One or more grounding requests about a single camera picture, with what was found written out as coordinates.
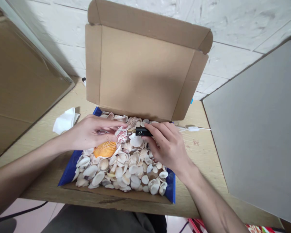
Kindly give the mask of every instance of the left hand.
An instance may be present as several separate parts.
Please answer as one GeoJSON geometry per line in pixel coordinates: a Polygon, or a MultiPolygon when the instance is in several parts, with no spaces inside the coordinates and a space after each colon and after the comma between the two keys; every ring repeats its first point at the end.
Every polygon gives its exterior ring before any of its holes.
{"type": "Polygon", "coordinates": [[[117,137],[114,136],[115,130],[118,127],[127,127],[127,124],[88,115],[74,127],[55,138],[60,149],[64,151],[69,150],[87,150],[94,148],[106,141],[117,142],[117,137]],[[99,130],[105,130],[109,133],[99,135],[99,130]]]}

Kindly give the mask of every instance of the right hand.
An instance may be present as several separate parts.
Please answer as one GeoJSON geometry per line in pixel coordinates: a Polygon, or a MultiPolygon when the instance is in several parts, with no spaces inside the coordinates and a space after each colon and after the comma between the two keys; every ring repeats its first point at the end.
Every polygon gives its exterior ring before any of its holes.
{"type": "Polygon", "coordinates": [[[170,168],[177,175],[185,171],[193,162],[190,160],[179,129],[172,123],[145,124],[145,127],[156,139],[159,147],[152,137],[142,137],[149,143],[154,158],[170,168]]]}

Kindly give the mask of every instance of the white wall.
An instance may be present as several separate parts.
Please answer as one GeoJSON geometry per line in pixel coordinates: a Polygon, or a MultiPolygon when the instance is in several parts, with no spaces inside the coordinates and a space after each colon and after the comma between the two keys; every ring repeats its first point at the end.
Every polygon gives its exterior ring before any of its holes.
{"type": "MultiPolygon", "coordinates": [[[[7,0],[70,75],[85,77],[91,0],[7,0]]],[[[210,94],[291,35],[291,0],[113,0],[211,28],[214,43],[194,99],[210,94]]]]}

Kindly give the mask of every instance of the cardboard box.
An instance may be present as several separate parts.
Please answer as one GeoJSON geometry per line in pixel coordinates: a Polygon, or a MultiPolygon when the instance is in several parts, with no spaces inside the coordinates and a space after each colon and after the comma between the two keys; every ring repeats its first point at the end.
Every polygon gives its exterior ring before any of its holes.
{"type": "MultiPolygon", "coordinates": [[[[183,120],[212,46],[210,29],[104,0],[94,0],[86,25],[87,100],[102,111],[155,121],[183,120]]],[[[175,203],[175,174],[165,196],[70,183],[75,151],[59,185],[136,200],[175,203]]]]}
{"type": "Polygon", "coordinates": [[[0,154],[73,87],[0,12],[0,154]]]}

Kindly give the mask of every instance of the desk surface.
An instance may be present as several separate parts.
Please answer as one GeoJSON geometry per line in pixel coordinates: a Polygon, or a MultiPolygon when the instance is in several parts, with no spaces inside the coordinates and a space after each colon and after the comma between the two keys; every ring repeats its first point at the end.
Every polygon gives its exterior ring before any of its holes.
{"type": "MultiPolygon", "coordinates": [[[[51,108],[35,125],[31,127],[1,157],[0,167],[30,152],[49,139],[56,136],[52,132],[55,119],[71,107],[81,113],[80,119],[92,114],[96,105],[86,100],[86,88],[80,79],[75,80],[76,87],[51,108]]],[[[175,122],[180,126],[199,126],[209,128],[205,111],[200,101],[194,101],[183,121],[175,122]]],[[[244,223],[282,228],[279,218],[260,210],[250,204],[232,197],[228,193],[220,161],[213,142],[211,131],[183,133],[189,157],[199,167],[204,176],[211,182],[228,204],[234,209],[244,223]]],[[[184,186],[176,179],[176,204],[166,205],[142,202],[131,199],[103,196],[88,192],[57,187],[72,152],[59,156],[21,195],[22,198],[67,203],[74,205],[116,208],[136,212],[160,215],[173,215],[198,218],[196,206],[184,186]]]]}

